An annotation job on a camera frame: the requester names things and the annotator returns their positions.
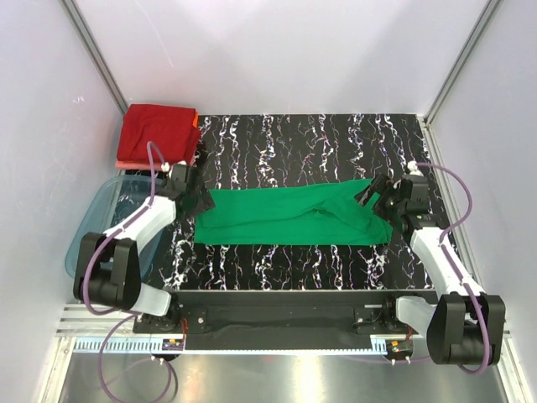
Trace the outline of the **green t shirt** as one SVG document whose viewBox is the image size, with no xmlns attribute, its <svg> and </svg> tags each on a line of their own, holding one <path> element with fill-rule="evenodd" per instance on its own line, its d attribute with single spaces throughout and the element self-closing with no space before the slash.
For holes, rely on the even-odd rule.
<svg viewBox="0 0 537 403">
<path fill-rule="evenodd" d="M 369 180 L 298 187 L 211 190 L 215 207 L 196 218 L 194 240 L 205 245 L 374 246 L 393 230 L 360 206 Z"/>
</svg>

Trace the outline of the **blue transparent plastic tray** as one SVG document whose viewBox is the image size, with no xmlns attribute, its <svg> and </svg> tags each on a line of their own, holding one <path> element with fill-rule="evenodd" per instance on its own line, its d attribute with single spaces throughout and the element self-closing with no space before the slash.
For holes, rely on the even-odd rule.
<svg viewBox="0 0 537 403">
<path fill-rule="evenodd" d="M 81 239 L 87 233 L 103 233 L 140 208 L 150 196 L 146 175 L 119 175 L 106 181 L 96 193 L 65 256 L 66 273 L 74 279 Z"/>
</svg>

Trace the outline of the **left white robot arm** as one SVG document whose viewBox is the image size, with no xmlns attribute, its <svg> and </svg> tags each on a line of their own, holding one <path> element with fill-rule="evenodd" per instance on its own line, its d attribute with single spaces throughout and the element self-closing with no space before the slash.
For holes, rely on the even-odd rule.
<svg viewBox="0 0 537 403">
<path fill-rule="evenodd" d="M 151 184 L 149 196 L 137 210 L 107 231 L 81 238 L 74 297 L 95 315 L 113 311 L 151 315 L 159 330 L 173 332 L 180 325 L 181 312 L 172 306 L 170 292 L 143 283 L 140 254 L 178 217 L 195 217 L 214 206 L 198 168 L 172 165 L 159 185 Z"/>
</svg>

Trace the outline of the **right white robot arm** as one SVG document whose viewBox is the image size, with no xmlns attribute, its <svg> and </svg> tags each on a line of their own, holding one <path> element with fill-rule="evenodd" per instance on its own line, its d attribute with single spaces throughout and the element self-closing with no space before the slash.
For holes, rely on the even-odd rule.
<svg viewBox="0 0 537 403">
<path fill-rule="evenodd" d="M 389 332 L 409 326 L 421 335 L 435 364 L 455 365 L 468 374 L 482 374 L 501 355 L 506 307 L 469 274 L 447 241 L 447 224 L 430 210 L 429 182 L 406 174 L 394 180 L 377 175 L 355 196 L 399 233 L 420 259 L 438 301 L 400 296 L 381 311 Z"/>
</svg>

